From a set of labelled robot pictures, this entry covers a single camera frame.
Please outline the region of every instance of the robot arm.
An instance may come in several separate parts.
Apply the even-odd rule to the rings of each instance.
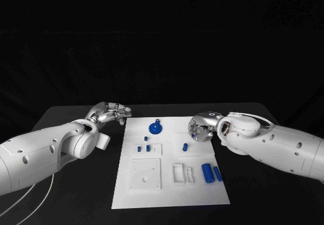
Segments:
[[[37,184],[67,163],[86,158],[96,147],[106,149],[110,136],[100,133],[106,123],[132,116],[116,103],[97,104],[86,119],[26,133],[0,145],[0,195]]]
[[[198,141],[208,141],[217,132],[222,145],[237,154],[251,155],[289,173],[324,180],[323,139],[268,123],[268,127],[263,126],[244,113],[231,113],[224,117],[217,112],[204,112],[189,123],[189,135]]]

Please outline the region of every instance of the black background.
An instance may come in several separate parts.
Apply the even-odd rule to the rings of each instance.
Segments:
[[[90,1],[2,5],[0,141],[54,105],[260,102],[324,137],[324,5]]]

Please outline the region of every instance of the blue part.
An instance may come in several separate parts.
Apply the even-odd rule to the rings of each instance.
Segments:
[[[183,151],[188,151],[188,143],[183,144]]]
[[[222,181],[222,176],[221,176],[221,172],[219,172],[219,169],[218,167],[215,166],[215,174],[217,174],[217,177],[218,177],[218,181]]]
[[[204,164],[202,169],[204,169],[204,173],[205,173],[206,183],[214,183],[215,182],[215,175],[214,175],[211,164],[209,163]]]
[[[160,120],[158,119],[156,122],[149,126],[150,133],[158,135],[163,131],[163,127],[160,125]]]

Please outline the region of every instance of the black table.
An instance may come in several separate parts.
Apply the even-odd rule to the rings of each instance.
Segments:
[[[84,118],[93,106],[55,106],[34,130],[62,125]],[[204,111],[227,115],[251,113],[277,121],[260,103],[130,105],[133,117],[194,116]],[[307,223],[324,220],[324,185],[320,181],[286,173],[235,154],[212,139],[231,205],[188,206],[113,210],[120,153],[126,126],[111,122],[101,132],[111,136],[107,150],[96,148],[91,155],[70,163],[55,174],[48,199],[24,224],[209,224],[209,223]],[[16,224],[38,207],[52,178],[45,179],[25,200],[0,218],[0,224]],[[3,212],[28,188],[0,196]]]

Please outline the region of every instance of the cable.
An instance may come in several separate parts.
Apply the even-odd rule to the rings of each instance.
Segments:
[[[6,212],[15,207],[15,205],[24,200],[24,198],[26,197],[26,195],[29,194],[29,192],[32,191],[32,188],[35,187],[35,185],[31,187],[29,191],[25,193],[24,197],[19,199],[19,201],[9,207],[9,209],[0,214],[0,217],[6,214]]]
[[[230,114],[234,114],[234,113],[238,113],[238,114],[247,115],[247,116],[253,116],[253,117],[255,117],[255,118],[258,118],[258,119],[267,121],[267,122],[270,123],[271,126],[276,125],[270,120],[267,120],[267,119],[266,119],[264,117],[261,117],[261,116],[257,116],[257,115],[253,115],[253,114],[248,114],[248,113],[241,113],[241,112],[231,112]]]
[[[41,204],[39,204],[39,206],[38,206],[38,208],[37,208],[37,210],[39,209],[39,207],[42,206],[42,203],[45,202],[45,200],[47,200],[47,197],[48,197],[48,195],[50,195],[50,192],[51,192],[51,188],[52,188],[52,184],[54,184],[54,182],[51,182],[51,186],[50,186],[50,190],[48,190],[48,194],[47,194],[47,196],[45,196],[45,198],[44,198],[44,200],[42,200],[42,202],[41,202]],[[31,217],[31,215],[18,223],[18,225]]]

